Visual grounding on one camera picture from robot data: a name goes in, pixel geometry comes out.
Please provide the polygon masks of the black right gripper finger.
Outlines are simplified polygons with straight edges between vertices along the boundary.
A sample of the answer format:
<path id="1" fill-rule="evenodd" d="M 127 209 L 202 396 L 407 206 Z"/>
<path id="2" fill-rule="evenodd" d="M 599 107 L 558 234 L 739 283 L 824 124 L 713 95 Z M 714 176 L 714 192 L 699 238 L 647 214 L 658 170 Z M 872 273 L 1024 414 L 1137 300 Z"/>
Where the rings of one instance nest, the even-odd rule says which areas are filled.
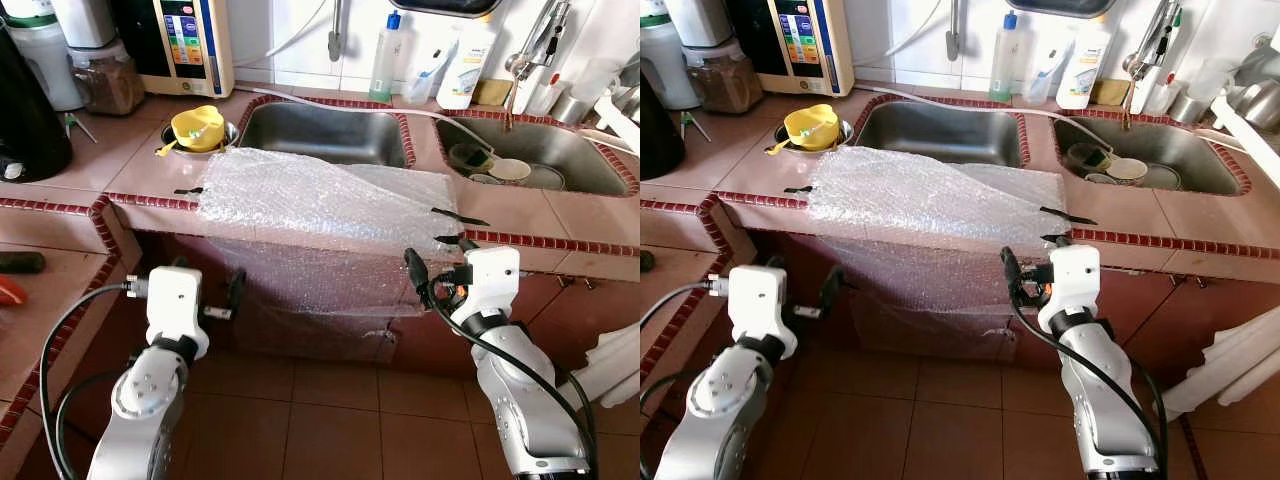
<path id="1" fill-rule="evenodd" d="M 433 306 L 433 279 L 426 262 L 415 248 L 404 250 L 404 264 L 408 269 L 410 284 L 424 307 Z"/>
<path id="2" fill-rule="evenodd" d="M 1018 257 L 1009 246 L 1004 246 L 1000 250 L 1000 259 L 1012 306 L 1028 306 L 1028 294 L 1024 289 L 1023 270 Z"/>

